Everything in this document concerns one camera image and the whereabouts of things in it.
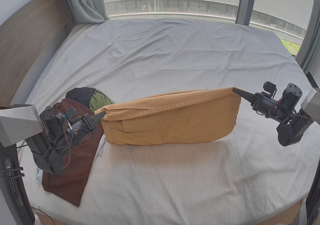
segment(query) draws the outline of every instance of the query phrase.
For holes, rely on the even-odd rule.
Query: white bed sheet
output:
[[[311,86],[270,31],[183,19],[130,19],[76,26],[27,103],[40,113],[74,87],[95,87],[115,103],[163,92]],[[72,224],[255,224],[305,197],[319,159],[320,127],[282,147],[278,123],[242,100],[237,124],[214,142],[130,146],[106,143],[80,207],[47,193],[28,148],[20,159],[32,206]]]

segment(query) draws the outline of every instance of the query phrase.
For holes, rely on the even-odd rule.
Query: tan pants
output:
[[[241,97],[232,87],[171,92],[104,106],[109,143],[157,145],[220,139],[236,125]]]

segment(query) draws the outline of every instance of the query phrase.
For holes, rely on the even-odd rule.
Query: wooden headboard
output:
[[[0,106],[9,106],[24,76],[72,19],[67,0],[32,0],[0,26]]]

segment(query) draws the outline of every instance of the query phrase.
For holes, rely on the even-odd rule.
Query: black garment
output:
[[[66,93],[66,98],[73,99],[85,105],[86,107],[89,107],[92,95],[94,94],[95,90],[95,88],[89,87],[73,88]]]

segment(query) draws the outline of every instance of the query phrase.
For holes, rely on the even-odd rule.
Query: bed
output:
[[[74,87],[94,87],[115,103],[191,89],[262,91],[288,83],[304,99],[311,86],[271,31],[185,19],[126,19],[75,26],[27,103],[38,112]],[[244,100],[237,124],[209,143],[131,146],[106,143],[77,208],[47,193],[24,148],[20,164],[32,206],[67,224],[256,224],[300,202],[315,174],[320,127],[282,147],[278,123]]]

